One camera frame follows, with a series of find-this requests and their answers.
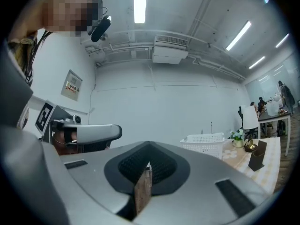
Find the long office desk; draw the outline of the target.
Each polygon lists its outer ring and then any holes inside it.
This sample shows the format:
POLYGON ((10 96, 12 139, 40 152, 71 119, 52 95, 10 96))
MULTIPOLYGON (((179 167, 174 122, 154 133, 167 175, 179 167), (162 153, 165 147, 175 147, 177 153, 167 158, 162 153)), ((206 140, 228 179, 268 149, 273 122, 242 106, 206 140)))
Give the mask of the long office desk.
POLYGON ((284 114, 277 114, 274 116, 270 116, 266 112, 264 112, 258 118, 259 124, 274 122, 274 121, 279 121, 279 120, 287 120, 288 132, 287 132, 287 144, 286 144, 286 149, 285 149, 285 156, 287 157, 288 152, 289 152, 289 147, 290 147, 290 139, 291 139, 291 113, 286 112, 284 114))

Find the yellow plaid shirt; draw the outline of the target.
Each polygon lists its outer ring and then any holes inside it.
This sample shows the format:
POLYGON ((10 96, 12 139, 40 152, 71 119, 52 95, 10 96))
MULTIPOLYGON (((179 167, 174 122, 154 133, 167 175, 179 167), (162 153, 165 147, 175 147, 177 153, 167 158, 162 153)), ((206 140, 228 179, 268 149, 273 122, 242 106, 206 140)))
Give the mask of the yellow plaid shirt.
POLYGON ((8 48, 19 66, 18 71, 23 74, 29 87, 33 81, 32 58, 37 47, 37 34, 35 31, 21 40, 13 39, 8 42, 8 48))

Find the long ceiling light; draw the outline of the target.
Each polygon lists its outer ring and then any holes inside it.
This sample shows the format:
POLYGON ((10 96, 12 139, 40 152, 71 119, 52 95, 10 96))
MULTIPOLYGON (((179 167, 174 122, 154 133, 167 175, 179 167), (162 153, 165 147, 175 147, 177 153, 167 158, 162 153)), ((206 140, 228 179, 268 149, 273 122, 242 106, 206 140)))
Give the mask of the long ceiling light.
POLYGON ((251 22, 247 21, 245 25, 242 27, 242 29, 239 31, 239 33, 236 35, 236 37, 231 41, 231 43, 226 47, 227 51, 230 51, 237 42, 244 36, 244 34, 249 30, 251 27, 251 22))
POLYGON ((279 48, 285 41, 286 39, 289 37, 289 33, 287 33, 275 46, 275 48, 279 48))
POLYGON ((134 0, 134 22, 145 23, 147 0, 134 0))
POLYGON ((257 60, 254 64, 252 64, 248 69, 254 68, 256 65, 258 65, 260 62, 262 62, 265 59, 265 56, 262 56, 259 60, 257 60))

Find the black office chair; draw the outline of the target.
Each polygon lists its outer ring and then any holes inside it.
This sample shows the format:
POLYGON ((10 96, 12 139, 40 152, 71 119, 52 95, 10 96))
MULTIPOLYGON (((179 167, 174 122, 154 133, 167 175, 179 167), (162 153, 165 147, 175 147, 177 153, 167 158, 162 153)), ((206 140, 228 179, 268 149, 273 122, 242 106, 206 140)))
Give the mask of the black office chair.
POLYGON ((243 127, 243 108, 244 107, 245 107, 244 105, 241 105, 241 106, 239 106, 239 110, 238 110, 238 114, 242 120, 242 125, 241 125, 242 127, 243 127))

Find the person's left hand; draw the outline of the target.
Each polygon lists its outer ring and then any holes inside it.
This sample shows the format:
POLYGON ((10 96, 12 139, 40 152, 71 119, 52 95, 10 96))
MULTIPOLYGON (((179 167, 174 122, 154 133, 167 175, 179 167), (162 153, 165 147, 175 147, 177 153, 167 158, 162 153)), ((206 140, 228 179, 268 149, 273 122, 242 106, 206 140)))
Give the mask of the person's left hand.
POLYGON ((79 153, 77 133, 72 130, 61 130, 52 137, 52 143, 59 155, 71 155, 79 153))

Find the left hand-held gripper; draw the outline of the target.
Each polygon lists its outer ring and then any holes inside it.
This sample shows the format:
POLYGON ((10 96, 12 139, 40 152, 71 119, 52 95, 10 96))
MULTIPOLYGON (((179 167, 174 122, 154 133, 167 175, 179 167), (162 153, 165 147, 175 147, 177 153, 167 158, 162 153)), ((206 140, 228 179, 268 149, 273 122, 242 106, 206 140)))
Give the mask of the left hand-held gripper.
POLYGON ((110 148, 111 141, 122 137, 121 126, 81 125, 79 116, 69 114, 50 101, 44 103, 35 125, 41 133, 41 141, 64 147, 82 147, 82 153, 106 150, 110 148), (56 140, 54 135, 60 131, 66 131, 69 136, 76 132, 76 139, 69 142, 56 140))

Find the potted blue white flowers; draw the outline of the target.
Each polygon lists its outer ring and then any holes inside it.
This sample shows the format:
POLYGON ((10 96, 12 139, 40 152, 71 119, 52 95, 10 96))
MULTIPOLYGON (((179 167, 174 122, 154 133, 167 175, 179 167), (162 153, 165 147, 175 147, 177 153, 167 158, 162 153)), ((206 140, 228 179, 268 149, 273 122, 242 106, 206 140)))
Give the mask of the potted blue white flowers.
POLYGON ((243 129, 238 131, 231 131, 231 138, 235 148, 242 148, 244 146, 245 133, 243 129))

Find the beige floral table runner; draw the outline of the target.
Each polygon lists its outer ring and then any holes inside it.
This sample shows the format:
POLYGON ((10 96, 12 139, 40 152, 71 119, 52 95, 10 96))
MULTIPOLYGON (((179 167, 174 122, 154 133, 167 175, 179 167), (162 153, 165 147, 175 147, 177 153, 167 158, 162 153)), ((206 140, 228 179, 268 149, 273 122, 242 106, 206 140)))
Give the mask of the beige floral table runner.
POLYGON ((225 163, 244 173, 248 169, 250 158, 251 154, 245 152, 244 147, 236 148, 233 139, 225 139, 222 153, 222 160, 225 163))

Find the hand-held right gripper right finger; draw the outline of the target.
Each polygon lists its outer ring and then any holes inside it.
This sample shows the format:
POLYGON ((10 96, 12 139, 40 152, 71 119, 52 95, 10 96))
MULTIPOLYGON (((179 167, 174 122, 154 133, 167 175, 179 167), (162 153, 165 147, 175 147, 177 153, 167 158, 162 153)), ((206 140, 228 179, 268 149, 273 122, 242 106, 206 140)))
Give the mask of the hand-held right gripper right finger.
POLYGON ((137 225, 251 225, 271 206, 272 196, 251 178, 222 160, 162 143, 190 164, 187 181, 174 193, 151 197, 135 218, 137 225), (216 183, 231 181, 254 208, 239 217, 216 183))

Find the dark brown square holder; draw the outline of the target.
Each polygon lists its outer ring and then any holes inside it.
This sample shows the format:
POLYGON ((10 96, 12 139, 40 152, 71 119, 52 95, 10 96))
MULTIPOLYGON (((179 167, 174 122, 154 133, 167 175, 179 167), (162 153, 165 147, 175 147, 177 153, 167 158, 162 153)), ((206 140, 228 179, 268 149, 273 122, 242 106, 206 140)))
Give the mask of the dark brown square holder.
POLYGON ((248 163, 248 167, 256 172, 264 167, 263 160, 266 152, 267 143, 262 140, 258 141, 256 150, 251 153, 251 158, 248 163))

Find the grey wall electrical panel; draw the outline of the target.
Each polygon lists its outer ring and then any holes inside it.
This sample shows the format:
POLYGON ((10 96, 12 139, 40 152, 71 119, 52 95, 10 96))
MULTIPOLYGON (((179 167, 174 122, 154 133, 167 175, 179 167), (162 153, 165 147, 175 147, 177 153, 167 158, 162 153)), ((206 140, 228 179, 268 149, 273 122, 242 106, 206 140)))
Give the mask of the grey wall electrical panel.
POLYGON ((61 95, 78 101, 82 82, 83 80, 70 69, 62 86, 61 95))

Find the white shade table lamp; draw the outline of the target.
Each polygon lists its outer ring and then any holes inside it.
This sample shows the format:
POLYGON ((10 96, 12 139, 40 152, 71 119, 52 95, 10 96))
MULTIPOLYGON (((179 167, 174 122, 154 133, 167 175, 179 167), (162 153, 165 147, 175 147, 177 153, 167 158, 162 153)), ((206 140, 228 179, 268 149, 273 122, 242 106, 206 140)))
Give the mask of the white shade table lamp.
POLYGON ((242 109, 243 114, 243 129, 248 130, 248 140, 244 145, 245 152, 252 153, 257 149, 257 145, 253 142, 253 134, 255 129, 259 127, 258 117, 256 114, 255 107, 248 106, 243 107, 242 109))

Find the beige checked tablecloth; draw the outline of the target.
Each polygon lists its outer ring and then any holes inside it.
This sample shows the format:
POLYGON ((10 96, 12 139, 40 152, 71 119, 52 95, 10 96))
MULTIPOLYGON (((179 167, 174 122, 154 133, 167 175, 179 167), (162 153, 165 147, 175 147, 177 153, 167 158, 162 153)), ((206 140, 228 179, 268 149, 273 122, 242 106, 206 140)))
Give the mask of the beige checked tablecloth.
POLYGON ((264 167, 256 172, 253 172, 248 167, 243 174, 255 181, 268 194, 273 194, 280 168, 280 138, 265 138, 261 140, 267 143, 266 154, 263 160, 264 167))

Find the white square box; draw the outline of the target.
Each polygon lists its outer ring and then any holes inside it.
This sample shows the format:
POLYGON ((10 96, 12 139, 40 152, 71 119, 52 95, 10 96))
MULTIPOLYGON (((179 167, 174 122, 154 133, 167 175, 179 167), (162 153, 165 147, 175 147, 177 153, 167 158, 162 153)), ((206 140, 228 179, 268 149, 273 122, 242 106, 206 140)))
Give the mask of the white square box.
POLYGON ((269 116, 277 116, 279 113, 279 102, 273 100, 266 104, 267 114, 269 116))

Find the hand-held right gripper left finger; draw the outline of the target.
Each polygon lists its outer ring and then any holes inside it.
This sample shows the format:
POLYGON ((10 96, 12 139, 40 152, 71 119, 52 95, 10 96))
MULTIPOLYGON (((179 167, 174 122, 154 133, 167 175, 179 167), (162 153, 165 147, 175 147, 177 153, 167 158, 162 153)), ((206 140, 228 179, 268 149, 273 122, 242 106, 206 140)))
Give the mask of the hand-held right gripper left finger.
POLYGON ((34 134, 0 125, 0 165, 13 191, 42 222, 52 225, 150 225, 129 215, 131 195, 108 183, 104 162, 112 152, 60 156, 34 134))

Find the white ceiling pipes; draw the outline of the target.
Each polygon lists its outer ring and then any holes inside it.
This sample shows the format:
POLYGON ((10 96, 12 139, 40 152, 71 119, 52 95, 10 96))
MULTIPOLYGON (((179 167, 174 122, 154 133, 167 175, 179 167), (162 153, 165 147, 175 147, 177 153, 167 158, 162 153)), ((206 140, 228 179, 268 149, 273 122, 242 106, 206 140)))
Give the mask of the white ceiling pipes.
POLYGON ((98 66, 108 62, 152 61, 155 36, 172 36, 185 39, 189 43, 188 56, 181 62, 192 59, 195 64, 221 71, 240 80, 244 79, 241 73, 229 68, 226 62, 213 57, 213 54, 220 54, 222 58, 233 61, 231 56, 204 40, 181 32, 184 25, 186 22, 182 17, 175 19, 157 17, 154 20, 148 20, 147 23, 131 24, 126 29, 117 29, 106 35, 97 48, 87 53, 96 59, 98 66))

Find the white ceiling air conditioner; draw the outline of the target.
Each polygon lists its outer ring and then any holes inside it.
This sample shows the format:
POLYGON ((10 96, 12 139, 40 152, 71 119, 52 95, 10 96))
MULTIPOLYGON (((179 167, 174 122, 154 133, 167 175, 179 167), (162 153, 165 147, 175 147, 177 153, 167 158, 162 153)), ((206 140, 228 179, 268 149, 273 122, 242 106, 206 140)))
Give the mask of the white ceiling air conditioner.
POLYGON ((153 63, 178 65, 188 56, 188 41, 185 39, 156 35, 152 52, 153 63))

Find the white plastic laundry basket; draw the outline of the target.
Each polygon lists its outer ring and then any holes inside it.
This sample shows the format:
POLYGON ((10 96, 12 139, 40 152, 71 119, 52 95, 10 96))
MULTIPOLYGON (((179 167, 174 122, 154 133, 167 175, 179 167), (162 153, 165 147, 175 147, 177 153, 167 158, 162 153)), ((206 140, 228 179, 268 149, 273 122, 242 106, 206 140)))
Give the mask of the white plastic laundry basket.
POLYGON ((219 159, 222 159, 224 142, 224 133, 188 135, 180 141, 184 149, 203 153, 219 159))

